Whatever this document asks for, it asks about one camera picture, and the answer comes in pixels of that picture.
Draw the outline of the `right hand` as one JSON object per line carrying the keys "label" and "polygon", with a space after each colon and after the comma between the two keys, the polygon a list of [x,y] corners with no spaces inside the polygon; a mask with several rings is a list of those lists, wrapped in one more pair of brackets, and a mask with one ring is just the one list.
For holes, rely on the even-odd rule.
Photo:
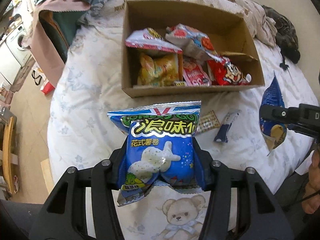
{"label": "right hand", "polygon": [[[319,191],[319,151],[315,150],[312,155],[312,163],[309,167],[309,182],[305,187],[304,198]],[[302,208],[305,213],[313,214],[320,205],[319,194],[302,202]]]}

